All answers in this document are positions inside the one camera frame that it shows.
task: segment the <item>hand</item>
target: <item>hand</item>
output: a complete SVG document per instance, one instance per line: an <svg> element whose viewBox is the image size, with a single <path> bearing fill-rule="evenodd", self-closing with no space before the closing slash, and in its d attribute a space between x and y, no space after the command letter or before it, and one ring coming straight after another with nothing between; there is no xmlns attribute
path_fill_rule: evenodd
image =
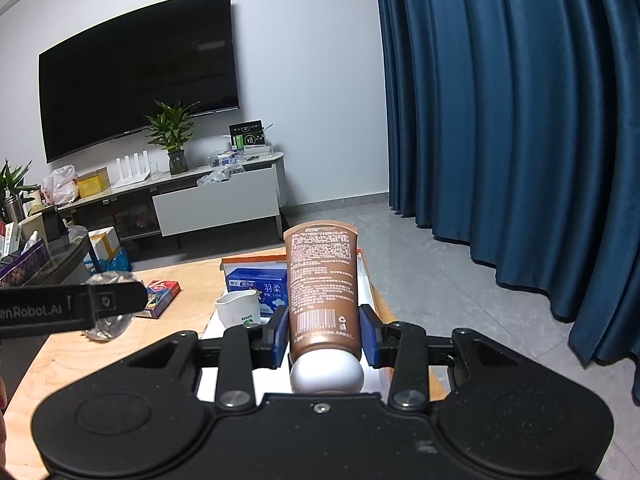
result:
<svg viewBox="0 0 640 480"><path fill-rule="evenodd" d="M6 388L4 381L0 378L0 410L4 410L7 406ZM6 426L4 425L4 416L0 412L0 467L6 466Z"/></svg>

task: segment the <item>tv screen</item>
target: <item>tv screen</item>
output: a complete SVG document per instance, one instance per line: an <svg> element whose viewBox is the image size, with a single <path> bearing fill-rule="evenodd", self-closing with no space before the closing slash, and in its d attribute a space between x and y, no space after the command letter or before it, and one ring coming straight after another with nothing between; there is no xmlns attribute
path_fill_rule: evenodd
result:
<svg viewBox="0 0 640 480"><path fill-rule="evenodd" d="M154 101L239 107L231 0L169 0L100 23L40 54L40 118L51 162L145 128Z"/></svg>

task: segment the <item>potted plant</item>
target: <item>potted plant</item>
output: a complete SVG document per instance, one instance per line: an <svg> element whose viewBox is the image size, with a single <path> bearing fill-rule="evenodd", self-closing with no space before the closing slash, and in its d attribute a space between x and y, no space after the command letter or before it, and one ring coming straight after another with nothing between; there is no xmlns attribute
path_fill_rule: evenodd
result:
<svg viewBox="0 0 640 480"><path fill-rule="evenodd" d="M26 166L9 167L9 161L4 160L4 167L0 171L0 192L2 193L2 208L9 222L24 220L22 204L33 198L25 198L23 192L36 191L40 186L25 186L24 175L29 171L31 161Z"/></svg>
<svg viewBox="0 0 640 480"><path fill-rule="evenodd" d="M156 101L162 108L155 117L145 116L149 119L151 134L149 144L156 144L167 151L169 155L169 172L172 175L189 171L187 159L184 157L184 144L189 140L193 132L193 121L188 117L189 110L198 103L182 106L178 101L174 106Z"/></svg>

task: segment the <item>tv stand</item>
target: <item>tv stand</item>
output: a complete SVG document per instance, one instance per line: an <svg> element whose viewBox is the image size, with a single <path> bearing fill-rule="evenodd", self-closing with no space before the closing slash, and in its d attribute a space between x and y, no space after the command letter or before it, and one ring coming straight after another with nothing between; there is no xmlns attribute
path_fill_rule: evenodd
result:
<svg viewBox="0 0 640 480"><path fill-rule="evenodd" d="M203 187L196 181L213 171L209 166L178 175L156 173L62 206L60 214L90 230L114 226L121 242L268 217L274 218L282 239L280 208L288 198L284 154L274 152L242 165L244 173Z"/></svg>

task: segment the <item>wall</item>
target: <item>wall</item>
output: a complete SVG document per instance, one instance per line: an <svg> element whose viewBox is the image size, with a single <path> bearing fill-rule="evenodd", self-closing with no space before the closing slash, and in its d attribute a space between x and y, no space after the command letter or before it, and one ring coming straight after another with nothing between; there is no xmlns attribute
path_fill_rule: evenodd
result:
<svg viewBox="0 0 640 480"><path fill-rule="evenodd" d="M38 54L97 23L162 0L20 0L0 15L0 156L33 159L28 182L74 164L79 173L146 148L143 133L47 165ZM202 164L228 125L274 123L286 153L290 203L388 190L382 40L377 0L232 0L241 110L197 121L186 147ZM166 169L164 152L150 158Z"/></svg>

